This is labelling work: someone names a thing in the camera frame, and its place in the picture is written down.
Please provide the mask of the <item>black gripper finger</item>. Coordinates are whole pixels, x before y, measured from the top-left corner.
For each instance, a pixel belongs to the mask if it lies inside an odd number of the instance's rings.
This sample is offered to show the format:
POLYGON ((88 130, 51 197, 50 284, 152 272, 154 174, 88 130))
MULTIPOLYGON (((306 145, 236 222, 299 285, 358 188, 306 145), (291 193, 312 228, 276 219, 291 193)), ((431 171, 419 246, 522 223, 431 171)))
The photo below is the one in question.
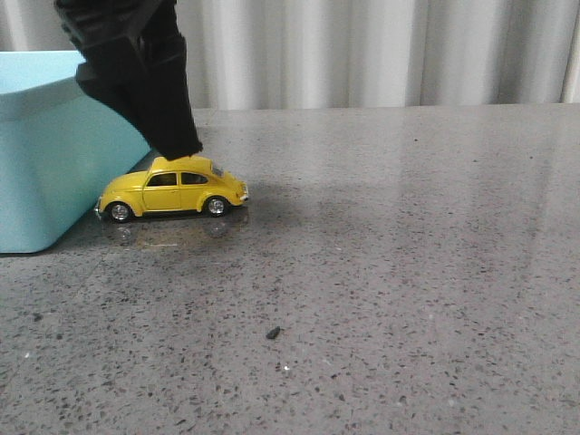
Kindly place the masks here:
POLYGON ((84 58, 76 80, 82 90, 128 121, 149 144, 138 108, 146 61, 140 41, 157 11, 155 1, 55 1, 62 29, 84 58))
POLYGON ((130 20, 138 66, 129 83, 135 126, 167 160, 202 151, 189 101, 187 44, 175 4, 139 1, 130 20))

